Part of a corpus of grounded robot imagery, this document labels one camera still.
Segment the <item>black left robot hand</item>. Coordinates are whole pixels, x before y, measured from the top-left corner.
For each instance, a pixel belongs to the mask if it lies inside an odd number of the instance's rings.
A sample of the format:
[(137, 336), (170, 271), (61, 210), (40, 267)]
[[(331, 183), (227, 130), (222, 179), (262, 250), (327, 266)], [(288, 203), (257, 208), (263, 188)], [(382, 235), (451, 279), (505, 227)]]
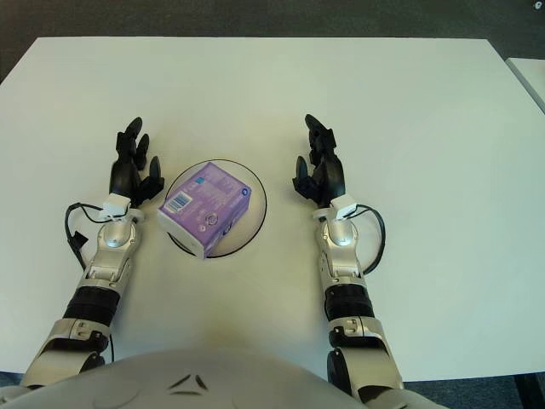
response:
[(141, 179), (140, 172), (147, 164), (147, 152), (150, 144), (148, 134), (138, 141), (142, 119), (133, 119), (125, 131), (118, 132), (116, 141), (117, 160), (112, 164), (109, 193), (115, 193), (130, 199), (130, 206), (138, 208), (146, 200), (151, 200), (164, 189), (164, 178), (158, 156), (149, 164), (149, 174)]

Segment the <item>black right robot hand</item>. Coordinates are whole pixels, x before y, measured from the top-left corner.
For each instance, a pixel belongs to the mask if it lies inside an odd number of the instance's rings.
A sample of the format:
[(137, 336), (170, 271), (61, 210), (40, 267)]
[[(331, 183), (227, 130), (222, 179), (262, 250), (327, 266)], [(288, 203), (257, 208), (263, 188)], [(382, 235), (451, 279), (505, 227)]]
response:
[(309, 132), (308, 157), (314, 168), (309, 174), (306, 160), (299, 156), (292, 183), (304, 199), (312, 200), (319, 208), (326, 208), (333, 199), (346, 193), (341, 160), (335, 153), (336, 139), (333, 129), (327, 129), (311, 114), (305, 116), (305, 124)]

